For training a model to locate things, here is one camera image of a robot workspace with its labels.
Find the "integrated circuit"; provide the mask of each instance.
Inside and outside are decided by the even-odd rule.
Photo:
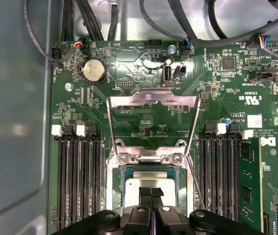
[[[235,58],[224,57],[222,58],[222,69],[233,71],[236,69]]]
[[[245,201],[251,203],[252,193],[251,193],[251,189],[248,188],[247,186],[243,186],[242,188],[242,197]]]

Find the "colored wires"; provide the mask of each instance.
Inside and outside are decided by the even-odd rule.
[[[278,53],[276,53],[268,48],[268,41],[270,39],[270,36],[259,36],[258,39],[259,39],[260,47],[262,50],[264,50],[265,52],[269,53],[270,55],[278,58]]]
[[[190,38],[188,36],[183,37],[183,41],[187,43],[187,45],[190,45]]]
[[[29,10],[28,10],[28,5],[29,5],[29,1],[30,0],[24,0],[24,4],[23,4],[23,17],[25,19],[25,24],[26,24],[26,28],[27,31],[30,35],[31,40],[33,41],[35,47],[38,49],[38,51],[45,56],[46,59],[52,61],[53,63],[56,63],[58,65],[62,64],[64,61],[68,60],[70,58],[70,56],[75,52],[76,48],[72,47],[67,54],[64,55],[63,58],[61,59],[57,59],[54,58],[52,56],[50,56],[49,54],[46,53],[46,51],[44,51],[44,49],[42,48],[41,44],[39,43],[39,41],[37,40],[34,30],[32,28],[32,24],[30,22],[30,18],[29,18]]]
[[[270,36],[259,36],[258,39],[260,41],[261,49],[263,50],[267,46]]]
[[[192,41],[192,43],[198,47],[221,47],[221,46],[226,46],[231,43],[243,42],[243,41],[246,41],[249,38],[251,38],[253,35],[263,34],[267,31],[269,31],[270,29],[278,26],[278,19],[276,19],[260,28],[257,28],[253,31],[241,34],[236,37],[225,38],[225,39],[220,39],[220,40],[201,40],[201,39],[197,38],[196,34],[194,33],[194,30],[192,29],[190,23],[188,22],[188,19],[184,13],[180,0],[167,0],[167,1],[170,5],[170,8],[171,8],[175,18],[181,25],[182,29],[190,37],[190,40]]]

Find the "chip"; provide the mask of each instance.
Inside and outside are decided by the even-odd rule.
[[[241,143],[240,153],[243,158],[250,159],[251,151],[249,143]]]
[[[201,92],[200,93],[202,100],[208,100],[209,99],[209,92]]]
[[[252,195],[251,195],[251,189],[250,188],[248,188],[247,186],[243,186],[242,196],[243,196],[244,200],[251,203]]]
[[[222,58],[223,70],[235,70],[235,59],[232,57]]]

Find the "ram slot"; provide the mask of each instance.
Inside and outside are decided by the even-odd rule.
[[[89,216],[89,141],[81,141],[81,218]]]
[[[223,141],[216,140],[216,213],[223,215]]]
[[[58,145],[58,197],[57,197],[57,231],[65,227],[65,187],[66,187],[66,142],[59,140]]]
[[[238,221],[238,141],[232,141],[232,204],[233,204],[233,220]]]
[[[77,222],[77,171],[78,171],[78,154],[77,154],[77,141],[72,141],[71,155],[72,169],[71,169],[71,223]]]
[[[206,206],[206,191],[205,191],[205,140],[200,140],[199,146],[199,179],[200,179],[200,191],[204,199]]]
[[[67,141],[67,186],[66,186],[66,217],[67,226],[71,225],[73,199],[73,141]]]
[[[92,214],[101,211],[101,142],[92,141],[93,187]]]
[[[216,191],[216,187],[217,187],[217,177],[216,177],[216,155],[217,155],[217,151],[216,151],[216,140],[212,140],[212,146],[211,146],[211,159],[210,159],[210,175],[211,175],[211,211],[213,213],[217,212],[217,191]]]
[[[228,183],[227,183],[227,176],[228,176],[228,148],[227,148],[227,140],[223,140],[222,146],[222,197],[223,197],[223,216],[228,218]]]

